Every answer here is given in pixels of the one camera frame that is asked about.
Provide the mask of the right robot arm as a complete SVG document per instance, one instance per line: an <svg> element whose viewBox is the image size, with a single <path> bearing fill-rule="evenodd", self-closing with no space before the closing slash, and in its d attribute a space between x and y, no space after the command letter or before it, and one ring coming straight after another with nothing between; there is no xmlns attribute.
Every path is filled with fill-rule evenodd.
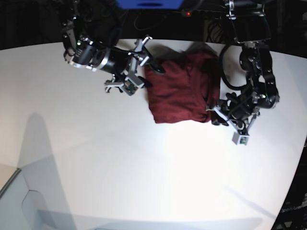
<svg viewBox="0 0 307 230"><path fill-rule="evenodd" d="M106 1L101 0L100 4L110 13L115 23L105 42L95 38L88 29L88 25L94 22L93 8L88 1L64 0L59 5L64 60L79 69L110 73L112 79L105 82L105 91L110 92L117 88L132 96L138 89L151 86L147 79L138 76L138 67L148 65L157 74L164 74L165 69L145 46L152 39L149 35L144 39L137 39L132 50L118 48L116 45L121 36L122 25Z"/></svg>

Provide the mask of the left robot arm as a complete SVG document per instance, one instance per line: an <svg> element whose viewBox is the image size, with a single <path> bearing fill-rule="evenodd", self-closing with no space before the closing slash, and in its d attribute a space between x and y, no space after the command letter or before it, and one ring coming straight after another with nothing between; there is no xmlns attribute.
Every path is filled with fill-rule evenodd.
<svg viewBox="0 0 307 230"><path fill-rule="evenodd" d="M271 31L266 19L264 0L225 0L225 14L232 26L232 40L222 49L218 63L223 68L226 51L233 44L242 48L239 64L246 72L246 84L232 85L222 72L224 84L241 94L227 93L211 111L217 114L216 124L232 126L239 136L248 136L260 109L272 109L280 100L272 70L272 57L266 41Z"/></svg>

